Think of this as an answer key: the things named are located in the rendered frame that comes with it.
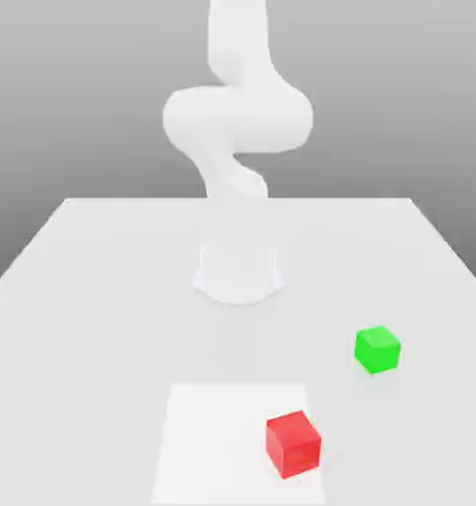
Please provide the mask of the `small green cube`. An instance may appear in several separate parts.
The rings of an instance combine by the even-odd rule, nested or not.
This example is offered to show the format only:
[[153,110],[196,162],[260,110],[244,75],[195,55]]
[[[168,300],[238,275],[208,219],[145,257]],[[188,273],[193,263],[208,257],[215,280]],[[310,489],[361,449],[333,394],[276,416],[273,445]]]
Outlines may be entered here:
[[396,369],[401,353],[400,340],[385,326],[357,332],[355,358],[372,375]]

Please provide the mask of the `small red cube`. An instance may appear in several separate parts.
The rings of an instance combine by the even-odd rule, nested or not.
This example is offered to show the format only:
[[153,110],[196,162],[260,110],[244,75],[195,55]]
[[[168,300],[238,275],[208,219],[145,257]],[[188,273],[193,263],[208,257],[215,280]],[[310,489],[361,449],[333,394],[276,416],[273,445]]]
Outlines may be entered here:
[[266,451],[282,479],[316,468],[322,438],[302,410],[271,418],[266,425]]

